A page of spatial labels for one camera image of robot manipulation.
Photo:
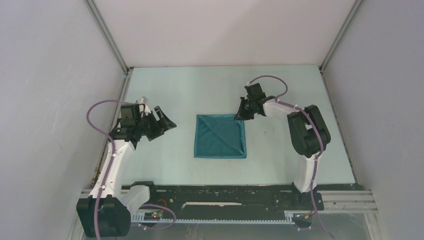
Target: cable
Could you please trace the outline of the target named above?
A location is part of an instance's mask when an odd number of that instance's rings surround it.
[[[100,104],[104,104],[104,103],[126,103],[126,102],[124,102],[124,101],[119,101],[119,100],[114,100],[114,99],[109,99],[109,100],[103,100],[103,101],[99,101],[99,102],[97,102],[97,103],[95,103],[93,106],[91,106],[89,109],[88,109],[88,111],[87,111],[87,115],[86,115],[86,119],[87,119],[87,122],[88,122],[88,124],[94,129],[94,130],[96,130],[97,132],[99,132],[99,133],[101,133],[101,134],[103,134],[103,135],[105,135],[106,137],[107,137],[107,139],[109,139],[109,141],[111,142],[111,144],[112,144],[112,154],[110,155],[110,161],[109,161],[109,164],[107,165],[107,168],[106,168],[106,171],[104,172],[104,176],[103,176],[103,179],[102,179],[102,181],[101,181],[101,185],[100,185],[100,188],[98,189],[98,193],[97,193],[97,198],[95,199],[95,204],[94,204],[94,232],[95,232],[95,237],[96,237],[96,239],[97,240],[101,240],[101,238],[100,238],[100,232],[99,232],[99,204],[100,204],[100,196],[102,195],[102,193],[103,193],[103,188],[102,188],[102,186],[104,186],[105,185],[105,183],[106,183],[106,178],[108,177],[108,175],[109,175],[109,171],[111,170],[111,167],[112,167],[112,163],[113,163],[113,161],[114,161],[114,154],[115,154],[115,151],[116,151],[116,149],[115,149],[115,142],[114,142],[114,140],[113,140],[113,138],[107,133],[107,132],[105,132],[105,131],[103,131],[103,130],[101,130],[101,129],[99,129],[98,127],[96,127],[96,126],[94,126],[93,125],[93,123],[90,121],[90,113],[91,113],[91,111],[96,107],[96,106],[98,106],[98,105],[100,105]]]
[[[150,226],[142,225],[141,223],[137,223],[137,226],[141,225],[141,226],[143,226],[143,227],[145,227],[147,229],[151,229],[151,230],[164,230],[164,229],[168,229],[168,228],[172,227],[175,224],[175,222],[177,221],[177,215],[175,215],[175,212],[172,211],[171,209],[167,208],[166,206],[161,206],[161,205],[156,205],[156,204],[150,204],[150,203],[145,203],[145,204],[143,204],[141,206],[142,207],[154,207],[154,208],[159,208],[159,209],[168,211],[169,213],[172,214],[173,221],[169,225],[162,226],[162,227],[150,227]]]
[[[284,91],[283,93],[281,93],[281,94],[277,95],[277,96],[275,97],[275,99],[278,99],[279,97],[283,96],[283,95],[284,95],[284,94],[286,94],[286,93],[287,93],[287,91],[289,90],[289,86],[287,86],[287,83],[286,83],[283,79],[281,79],[281,78],[279,78],[279,77],[276,77],[276,76],[272,76],[272,75],[262,75],[262,76],[258,76],[258,77],[256,77],[256,78],[254,78],[253,80],[251,80],[251,81],[249,82],[249,84],[251,84],[251,83],[253,83],[254,81],[256,81],[256,80],[258,80],[258,79],[261,79],[261,78],[272,78],[272,79],[277,79],[278,81],[280,81],[280,82],[282,82],[282,83],[284,84],[284,86],[285,86],[285,91]]]
[[[289,107],[289,108],[292,108],[292,109],[295,109],[295,110],[300,111],[306,117],[307,121],[312,126],[312,129],[315,132],[316,137],[318,138],[318,142],[319,142],[319,153],[315,156],[315,161],[314,161],[314,165],[313,165],[312,179],[310,180],[310,198],[312,200],[312,205],[313,205],[313,209],[315,210],[316,217],[318,218],[319,223],[321,223],[322,230],[326,234],[328,234],[330,237],[332,237],[333,239],[335,239],[334,235],[327,230],[326,226],[323,223],[323,220],[321,219],[320,214],[318,213],[317,204],[315,203],[315,198],[314,198],[314,193],[313,193],[313,190],[314,190],[314,181],[315,181],[315,177],[317,176],[317,170],[318,170],[318,158],[324,152],[324,144],[323,144],[323,140],[321,139],[320,133],[318,132],[318,129],[315,126],[315,124],[312,122],[312,119],[309,116],[309,114],[307,114],[302,108],[300,108],[298,106],[295,106],[295,105],[292,105],[292,104],[287,103],[287,102],[283,102],[283,101],[281,101],[281,100],[279,100],[277,98],[275,99],[275,101],[278,104],[280,104],[280,105],[283,105],[283,106],[286,106],[286,107]]]

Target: white wall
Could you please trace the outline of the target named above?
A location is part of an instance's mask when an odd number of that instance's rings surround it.
[[[123,73],[83,0],[3,0],[0,33],[0,239],[64,239]]]
[[[352,162],[393,240],[423,239],[424,1],[367,0],[326,81]]]
[[[131,67],[320,65],[355,0],[97,0]]]

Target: cloth fold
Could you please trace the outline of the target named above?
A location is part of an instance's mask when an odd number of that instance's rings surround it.
[[[245,159],[245,123],[234,114],[197,115],[194,157]]]

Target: folded cloth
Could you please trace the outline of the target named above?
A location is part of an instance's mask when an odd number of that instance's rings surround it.
[[[234,114],[197,115],[194,157],[203,159],[245,159],[245,122]]]

